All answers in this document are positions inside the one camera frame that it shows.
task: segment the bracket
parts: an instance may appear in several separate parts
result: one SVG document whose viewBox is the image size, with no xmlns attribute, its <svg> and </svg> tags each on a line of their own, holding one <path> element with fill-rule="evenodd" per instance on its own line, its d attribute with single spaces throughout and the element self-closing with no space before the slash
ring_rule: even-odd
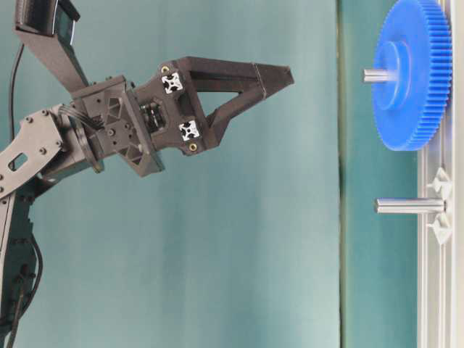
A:
<svg viewBox="0 0 464 348">
<path fill-rule="evenodd" d="M 0 153 L 0 199 L 34 178 L 61 151 L 63 140 L 47 110 L 36 112 L 20 122 L 21 129 L 14 141 Z M 21 156 L 27 160 L 12 169 Z"/>
</svg>

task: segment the teal backdrop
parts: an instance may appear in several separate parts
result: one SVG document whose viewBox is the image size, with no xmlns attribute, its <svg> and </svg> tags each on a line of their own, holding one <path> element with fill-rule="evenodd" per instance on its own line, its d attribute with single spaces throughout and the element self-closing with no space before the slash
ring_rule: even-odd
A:
<svg viewBox="0 0 464 348">
<path fill-rule="evenodd" d="M 376 215 L 373 200 L 417 196 L 417 157 L 382 144 L 361 82 L 394 3 L 338 0 L 344 348 L 416 347 L 417 219 Z"/>
<path fill-rule="evenodd" d="M 160 62 L 194 55 L 290 65 L 296 84 L 236 118 L 219 149 L 164 151 L 166 171 L 145 179 L 114 157 L 38 199 L 45 272 L 16 347 L 338 347 L 335 1 L 75 5 L 91 81 L 144 83 Z M 3 145 L 13 11 L 3 1 Z M 27 51 L 17 118 L 69 101 Z"/>
</svg>

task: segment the robotic arm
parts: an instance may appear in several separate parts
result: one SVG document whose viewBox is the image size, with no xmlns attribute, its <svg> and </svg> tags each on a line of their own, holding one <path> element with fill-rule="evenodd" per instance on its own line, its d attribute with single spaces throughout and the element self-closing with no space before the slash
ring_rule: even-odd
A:
<svg viewBox="0 0 464 348">
<path fill-rule="evenodd" d="M 36 291 L 40 253 L 28 211 L 38 196 L 88 167 L 100 173 L 104 158 L 113 154 L 144 177 L 164 169 L 158 156 L 164 148 L 186 156 L 213 149 L 235 116 L 294 82 L 288 67 L 185 57 L 161 64 L 142 86 L 123 76 L 90 86 L 72 47 L 79 18 L 69 0 L 17 0 L 15 33 L 72 102 L 27 116 L 17 138 L 0 153 L 3 339 Z M 206 115 L 201 92 L 237 96 Z"/>
</svg>

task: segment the blue gear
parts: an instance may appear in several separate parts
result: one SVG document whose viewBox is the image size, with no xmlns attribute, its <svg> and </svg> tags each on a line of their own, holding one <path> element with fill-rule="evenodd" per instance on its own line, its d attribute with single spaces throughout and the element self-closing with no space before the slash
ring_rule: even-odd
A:
<svg viewBox="0 0 464 348">
<path fill-rule="evenodd" d="M 424 147 L 440 126 L 452 80 L 450 27 L 436 0 L 399 0 L 382 28 L 374 68 L 391 80 L 373 85 L 378 133 L 394 151 Z"/>
</svg>

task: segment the metal peg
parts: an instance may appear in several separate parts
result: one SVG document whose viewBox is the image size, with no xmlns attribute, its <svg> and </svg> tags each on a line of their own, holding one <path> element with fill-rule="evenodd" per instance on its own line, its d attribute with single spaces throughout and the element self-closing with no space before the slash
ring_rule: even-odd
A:
<svg viewBox="0 0 464 348">
<path fill-rule="evenodd" d="M 390 74 L 383 69 L 364 69 L 362 80 L 365 83 L 380 83 L 391 81 Z"/>
<path fill-rule="evenodd" d="M 440 213 L 446 210 L 442 199 L 434 198 L 378 198 L 374 203 L 378 214 L 428 214 Z"/>
</svg>

